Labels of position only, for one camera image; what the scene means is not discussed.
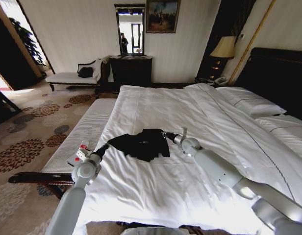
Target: bed bench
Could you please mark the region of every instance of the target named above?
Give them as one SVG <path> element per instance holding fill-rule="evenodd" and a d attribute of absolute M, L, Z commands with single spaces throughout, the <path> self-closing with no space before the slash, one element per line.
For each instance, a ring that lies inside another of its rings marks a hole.
<path fill-rule="evenodd" d="M 59 188 L 59 185 L 72 185 L 74 183 L 71 179 L 73 167 L 67 164 L 67 159 L 76 153 L 83 140 L 88 140 L 88 148 L 94 150 L 113 110 L 115 101 L 116 99 L 97 99 L 41 172 L 20 172 L 11 176 L 8 181 L 14 184 L 42 184 L 60 199 L 64 192 Z"/>

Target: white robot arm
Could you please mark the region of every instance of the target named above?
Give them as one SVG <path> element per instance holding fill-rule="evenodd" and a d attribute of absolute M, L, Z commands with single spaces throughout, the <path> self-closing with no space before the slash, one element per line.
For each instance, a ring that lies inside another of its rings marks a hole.
<path fill-rule="evenodd" d="M 261 198 L 252 206 L 254 213 L 276 235 L 302 235 L 302 206 L 268 184 L 245 178 L 237 168 L 212 150 L 204 149 L 195 138 L 187 138 L 187 129 L 182 135 L 164 132 L 188 156 L 210 176 L 227 185 L 247 199 Z"/>
<path fill-rule="evenodd" d="M 252 209 L 276 235 L 302 235 L 302 207 L 299 204 L 267 184 L 245 178 L 233 164 L 215 152 L 202 148 L 195 138 L 187 138 L 187 129 L 183 130 L 182 135 L 163 132 L 163 137 L 172 140 L 186 155 L 194 157 L 211 177 L 242 197 L 253 199 L 260 196 Z M 84 188 L 97 177 L 101 169 L 100 162 L 108 148 L 108 144 L 103 145 L 74 167 L 72 179 L 75 184 L 64 193 L 46 231 L 47 235 L 73 233 L 85 199 Z"/>
<path fill-rule="evenodd" d="M 96 152 L 91 153 L 86 160 L 76 165 L 72 172 L 74 185 L 67 190 L 47 228 L 47 235 L 71 235 L 74 232 L 86 192 L 84 188 L 91 184 L 101 170 L 100 162 L 108 144 L 103 145 Z"/>

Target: lampshade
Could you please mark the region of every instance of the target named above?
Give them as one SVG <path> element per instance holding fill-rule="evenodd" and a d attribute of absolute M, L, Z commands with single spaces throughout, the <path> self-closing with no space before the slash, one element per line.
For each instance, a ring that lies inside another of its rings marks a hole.
<path fill-rule="evenodd" d="M 216 48 L 210 54 L 210 56 L 220 57 L 220 58 L 234 58 L 235 40 L 236 40 L 236 36 L 222 37 Z"/>

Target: potted plant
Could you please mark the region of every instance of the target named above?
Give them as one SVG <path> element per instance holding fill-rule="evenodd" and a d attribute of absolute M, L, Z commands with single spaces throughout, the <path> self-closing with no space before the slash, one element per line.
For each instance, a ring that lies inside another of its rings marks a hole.
<path fill-rule="evenodd" d="M 20 25 L 20 22 L 15 20 L 14 18 L 9 18 L 12 25 L 14 26 L 14 28 L 16 29 L 16 32 L 18 33 L 20 39 L 22 40 L 23 44 L 25 45 L 25 47 L 27 48 L 29 54 L 31 55 L 33 61 L 35 62 L 35 64 L 38 66 L 39 70 L 42 73 L 45 73 L 46 70 L 46 66 L 43 63 L 43 59 L 41 57 L 41 53 L 39 51 L 37 51 L 37 46 L 36 46 L 36 42 L 34 40 L 32 40 L 31 36 L 32 33 L 30 31 L 28 31 L 27 29 L 25 29 L 24 27 L 22 27 Z"/>

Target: floor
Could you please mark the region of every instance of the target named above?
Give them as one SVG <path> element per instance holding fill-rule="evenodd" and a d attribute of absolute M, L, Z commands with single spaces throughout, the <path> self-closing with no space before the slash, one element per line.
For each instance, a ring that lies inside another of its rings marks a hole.
<path fill-rule="evenodd" d="M 56 86 L 43 80 L 5 95 L 23 112 L 0 125 L 0 235 L 43 235 L 58 199 L 42 185 L 10 184 L 22 171 L 40 171 L 82 115 L 95 101 L 93 88 Z M 116 98 L 112 93 L 100 98 Z M 88 235 L 119 235 L 126 227 L 115 222 L 90 223 Z M 200 231 L 203 235 L 228 235 Z"/>

